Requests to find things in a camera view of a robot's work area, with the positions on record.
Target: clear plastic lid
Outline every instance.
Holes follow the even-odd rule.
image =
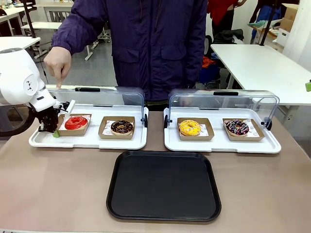
[[[96,107],[135,106],[141,111],[142,122],[144,114],[144,92],[138,87],[76,87],[74,90],[49,90],[58,101],[66,102],[75,100],[75,104],[94,105]]]
[[[169,95],[168,124],[171,114],[181,108],[199,110],[250,109],[257,113],[261,124],[269,128],[279,98],[269,91],[176,89]]]

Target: black plastic tray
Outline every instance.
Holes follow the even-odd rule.
[[[122,153],[106,205],[121,219],[212,221],[221,211],[209,160],[191,152]]]

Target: donut box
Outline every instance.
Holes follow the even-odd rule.
[[[229,130],[225,126],[225,121],[228,120],[240,120],[246,123],[249,127],[249,132],[246,134],[246,136],[232,136],[229,133]],[[259,142],[264,138],[264,134],[258,124],[253,119],[247,119],[247,118],[223,118],[223,125],[225,128],[225,131],[229,137],[230,141],[234,142]]]
[[[65,114],[61,114],[58,117],[58,124],[57,124],[57,131],[59,136],[83,136],[84,134],[86,134],[87,128],[91,122],[91,118],[92,118],[92,114],[70,114],[70,117],[74,117],[74,116],[89,116],[89,120],[87,121],[87,124],[85,127],[81,128],[81,129],[76,129],[76,130],[60,130],[59,128],[61,127],[61,125],[64,123],[64,117]]]
[[[184,120],[194,120],[198,122],[201,126],[203,126],[203,130],[198,136],[184,136],[179,131],[179,124]],[[214,130],[209,119],[207,118],[181,117],[177,119],[177,125],[180,140],[182,141],[210,141],[214,137]]]
[[[111,122],[118,120],[126,120],[133,124],[133,130],[129,135],[115,135],[111,133],[110,126]],[[135,131],[135,117],[133,116],[104,116],[99,126],[98,135],[101,139],[122,139],[131,140]]]

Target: purple jacket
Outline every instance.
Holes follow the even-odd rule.
[[[198,79],[207,0],[76,0],[52,46],[81,52],[109,20],[119,86],[138,86],[146,100]]]

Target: white robotic arm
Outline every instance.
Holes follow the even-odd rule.
[[[18,66],[9,66],[19,60]],[[53,133],[58,123],[58,113],[66,110],[69,102],[54,99],[40,78],[32,58],[23,49],[0,51],[0,106],[25,104],[32,109],[41,126],[39,131]]]

